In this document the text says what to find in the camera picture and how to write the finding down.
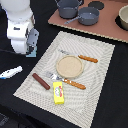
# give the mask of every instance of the pan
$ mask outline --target pan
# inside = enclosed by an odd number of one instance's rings
[[[77,16],[79,5],[82,3],[82,0],[60,0],[57,2],[58,11],[60,17],[64,19],[71,19]]]
[[[78,11],[78,16],[72,20],[65,22],[64,24],[69,24],[70,22],[77,20],[83,25],[93,25],[98,22],[99,10],[94,7],[83,7]]]

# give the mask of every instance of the butter knife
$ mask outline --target butter knife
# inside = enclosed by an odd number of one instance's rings
[[[79,57],[80,59],[83,59],[83,60],[91,61],[91,62],[94,62],[94,63],[97,63],[98,62],[97,59],[94,59],[94,58],[91,58],[91,57],[87,57],[87,56],[83,56],[83,55],[78,55],[76,53],[70,53],[70,52],[67,52],[67,51],[64,51],[64,50],[61,50],[61,49],[58,49],[58,51],[66,54],[66,55],[74,55],[74,56],[77,56],[77,57]]]

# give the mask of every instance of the placemat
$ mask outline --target placemat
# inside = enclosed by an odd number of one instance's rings
[[[98,59],[98,63],[82,60],[84,72],[73,79],[84,84],[85,90],[63,83],[65,103],[62,105],[54,104],[52,83],[55,80],[45,77],[46,71],[57,74],[56,62],[64,56],[58,49]],[[90,128],[113,50],[114,45],[60,31],[14,96],[79,127]],[[45,90],[35,81],[32,77],[33,73],[42,77],[51,86],[50,90]]]

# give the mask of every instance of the black table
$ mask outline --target black table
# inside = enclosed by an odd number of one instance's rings
[[[12,78],[0,79],[0,105],[28,115],[53,128],[78,128],[52,113],[13,96],[59,31],[64,31],[115,45],[91,128],[127,128],[128,44],[48,24],[48,19],[57,9],[54,0],[31,0],[30,6],[36,20],[35,29],[40,33],[37,57],[27,58],[0,51],[0,73],[19,65],[23,67],[23,71]],[[12,51],[10,40],[6,37],[6,30],[7,17],[3,14],[0,17],[0,49]]]

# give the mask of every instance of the butter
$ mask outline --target butter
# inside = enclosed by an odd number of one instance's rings
[[[54,87],[54,102],[55,104],[63,104],[64,103],[64,95],[62,82],[53,82]]]

